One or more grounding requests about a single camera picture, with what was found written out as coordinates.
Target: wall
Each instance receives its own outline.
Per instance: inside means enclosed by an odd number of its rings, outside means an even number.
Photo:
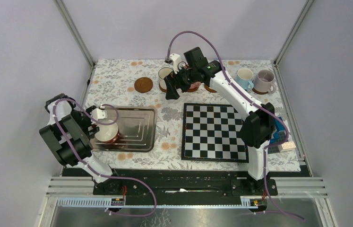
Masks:
[[[280,69],[312,169],[353,227],[353,0],[316,1]]]
[[[89,66],[52,0],[0,0],[0,226],[33,226],[60,165],[40,138],[45,101],[79,100]]]
[[[98,59],[162,59],[171,39],[193,30],[208,38],[224,59],[273,59],[306,0],[64,0],[91,55]],[[172,52],[200,46],[180,36]]]

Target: table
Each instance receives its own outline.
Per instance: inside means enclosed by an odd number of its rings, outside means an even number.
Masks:
[[[240,68],[249,68],[255,75],[260,70],[273,70],[269,60],[223,60],[223,64],[234,79]],[[165,93],[159,89],[157,75],[158,70],[165,66],[170,65],[163,60],[98,61],[87,92],[85,107],[100,104],[151,106],[157,109],[158,117],[155,145],[150,152],[94,151],[94,154],[112,168],[247,171],[248,163],[181,160],[183,104],[229,103],[219,94],[205,90],[204,85],[195,92],[181,94],[178,100],[166,100]],[[152,79],[154,87],[151,91],[141,94],[134,89],[134,82],[140,77]],[[258,95],[252,91],[249,93],[263,103],[271,102],[276,115],[281,116],[289,127],[278,88],[274,94]],[[270,171],[300,171],[294,150],[269,155],[267,166]]]

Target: mug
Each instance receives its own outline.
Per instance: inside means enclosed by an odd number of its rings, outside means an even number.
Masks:
[[[238,70],[238,76],[236,77],[236,82],[242,87],[243,89],[253,89],[254,84],[251,81],[254,77],[254,73],[247,69],[239,69]]]
[[[103,123],[111,123],[112,120],[103,121]],[[103,143],[114,143],[119,137],[119,127],[117,123],[112,125],[98,125],[100,130],[95,134],[95,138]]]
[[[166,92],[166,84],[164,78],[168,76],[171,72],[173,72],[173,69],[168,67],[162,68],[158,71],[158,77],[160,78],[160,89],[163,92]]]
[[[269,70],[261,70],[258,72],[257,77],[254,79],[254,88],[255,92],[260,93],[269,93],[272,94],[276,92],[275,76]]]

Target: blue mug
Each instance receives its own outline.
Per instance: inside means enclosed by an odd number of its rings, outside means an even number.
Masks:
[[[236,77],[236,82],[240,85],[240,87],[242,87],[245,90],[248,89],[253,89],[254,84],[251,81],[254,77],[254,73],[247,69],[239,69],[238,70],[238,76]]]

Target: brown coaster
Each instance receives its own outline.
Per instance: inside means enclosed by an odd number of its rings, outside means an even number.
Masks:
[[[195,87],[195,88],[193,88],[193,89],[189,89],[188,92],[195,92],[195,91],[197,91],[197,90],[198,90],[198,87]]]
[[[211,93],[216,93],[215,90],[209,88],[207,85],[204,85],[204,88],[205,88],[207,91],[211,92]]]
[[[259,91],[257,91],[256,89],[254,89],[253,88],[253,91],[254,91],[254,93],[257,93],[257,94],[259,94],[259,95],[265,95],[265,94],[268,94],[268,92],[259,92]]]
[[[165,92],[165,93],[166,93],[166,89],[163,89],[159,84],[158,84],[158,86],[160,87],[160,90],[161,90],[162,92]]]
[[[135,89],[140,93],[149,92],[153,88],[153,81],[148,77],[142,77],[136,80]]]

